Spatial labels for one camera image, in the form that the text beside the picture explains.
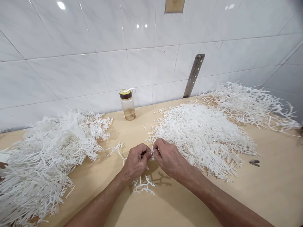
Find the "wooden panel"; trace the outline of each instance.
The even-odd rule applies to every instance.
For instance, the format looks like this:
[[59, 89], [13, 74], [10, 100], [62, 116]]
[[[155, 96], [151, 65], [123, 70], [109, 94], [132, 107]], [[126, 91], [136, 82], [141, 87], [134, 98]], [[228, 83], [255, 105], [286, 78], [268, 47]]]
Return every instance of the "wooden panel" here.
[[165, 13], [183, 13], [185, 0], [166, 0]]

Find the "metal bracket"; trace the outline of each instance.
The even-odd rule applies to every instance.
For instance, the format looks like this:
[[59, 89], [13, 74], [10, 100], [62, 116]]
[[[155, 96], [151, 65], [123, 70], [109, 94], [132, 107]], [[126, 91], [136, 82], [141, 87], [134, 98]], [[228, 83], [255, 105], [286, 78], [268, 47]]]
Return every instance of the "metal bracket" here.
[[192, 71], [190, 72], [190, 75], [189, 75], [189, 78], [187, 81], [187, 85], [185, 88], [183, 98], [190, 97], [192, 90], [193, 90], [193, 86], [195, 85], [196, 79], [200, 72], [204, 57], [205, 57], [205, 54], [197, 54], [197, 56], [195, 57], [195, 61], [193, 63]]

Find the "person's left hand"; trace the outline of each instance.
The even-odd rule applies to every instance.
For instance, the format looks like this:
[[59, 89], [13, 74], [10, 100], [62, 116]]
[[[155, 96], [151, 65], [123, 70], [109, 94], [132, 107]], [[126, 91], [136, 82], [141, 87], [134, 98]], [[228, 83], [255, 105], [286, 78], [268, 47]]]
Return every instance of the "person's left hand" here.
[[151, 149], [144, 143], [131, 148], [120, 171], [121, 177], [129, 183], [140, 177], [146, 169], [147, 161], [152, 157], [151, 152]]

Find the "wooden table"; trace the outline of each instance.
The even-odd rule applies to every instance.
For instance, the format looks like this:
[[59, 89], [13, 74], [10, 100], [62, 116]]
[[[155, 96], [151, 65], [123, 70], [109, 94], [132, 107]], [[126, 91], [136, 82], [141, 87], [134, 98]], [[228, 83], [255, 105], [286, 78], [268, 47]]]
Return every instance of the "wooden table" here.
[[[158, 109], [176, 106], [189, 99], [136, 108], [136, 119], [133, 121], [126, 121], [122, 111], [106, 114], [114, 118], [109, 129], [111, 136], [100, 144], [106, 148], [125, 141], [123, 155], [126, 157], [130, 148], [148, 138], [147, 132], [154, 124], [153, 120], [161, 117]], [[235, 183], [208, 178], [273, 225], [302, 225], [303, 139], [251, 125], [245, 125], [244, 129], [257, 144], [257, 152], [262, 156], [258, 158], [261, 167], [248, 163], [253, 157], [241, 155], [245, 164], [237, 169], [239, 177], [234, 179]], [[23, 133], [7, 133], [0, 139], [0, 148], [22, 139]], [[86, 159], [76, 167], [69, 175], [76, 185], [74, 191], [59, 206], [59, 213], [49, 223], [40, 226], [63, 226], [108, 185], [121, 170], [122, 159], [117, 153], [108, 157], [107, 154], [108, 151], [104, 151], [95, 162]], [[106, 226], [220, 226], [208, 208], [190, 191], [169, 178], [156, 161], [149, 162], [148, 166], [150, 170], [143, 175], [147, 174], [156, 185], [152, 188], [156, 196], [146, 192], [131, 193], [131, 187], [126, 188], [115, 203]]]

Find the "pile of white plastic branches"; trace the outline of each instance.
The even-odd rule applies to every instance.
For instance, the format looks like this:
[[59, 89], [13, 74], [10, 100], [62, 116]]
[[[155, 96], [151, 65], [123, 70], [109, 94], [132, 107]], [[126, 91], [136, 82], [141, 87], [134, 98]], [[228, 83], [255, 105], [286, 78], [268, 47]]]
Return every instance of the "pile of white plastic branches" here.
[[111, 118], [94, 113], [64, 113], [44, 117], [27, 129], [24, 140], [10, 149], [9, 165], [2, 170], [0, 226], [35, 226], [49, 213], [55, 215], [63, 195], [74, 189], [68, 174], [86, 157], [96, 160], [103, 150], [97, 139], [106, 140]]
[[175, 144], [186, 160], [201, 171], [230, 181], [243, 161], [240, 153], [257, 155], [247, 133], [227, 119], [227, 114], [199, 103], [183, 103], [159, 110], [164, 118], [152, 127], [148, 141], [157, 138]]
[[280, 132], [300, 127], [300, 124], [292, 119], [295, 116], [291, 104], [287, 102], [283, 105], [281, 98], [268, 94], [268, 91], [228, 82], [198, 96], [204, 104], [216, 106], [238, 123], [256, 125], [258, 128], [262, 126]]

